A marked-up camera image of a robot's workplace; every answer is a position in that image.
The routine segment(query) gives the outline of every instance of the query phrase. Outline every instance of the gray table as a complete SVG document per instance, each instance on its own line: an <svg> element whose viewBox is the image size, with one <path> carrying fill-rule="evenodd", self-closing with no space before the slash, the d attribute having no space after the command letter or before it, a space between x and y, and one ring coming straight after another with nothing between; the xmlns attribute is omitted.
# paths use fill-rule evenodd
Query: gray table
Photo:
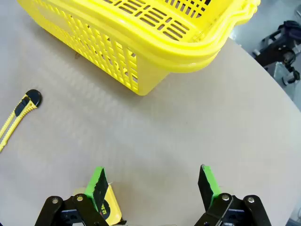
<svg viewBox="0 0 301 226"><path fill-rule="evenodd" d="M225 192L261 197L283 226L300 195L301 115L252 58L228 41L207 68L171 74L139 97L0 3L0 121L23 94L44 100L0 154L0 222L32 226L48 196L68 198L104 166L129 225L192 226L197 179L212 166Z"/></svg>

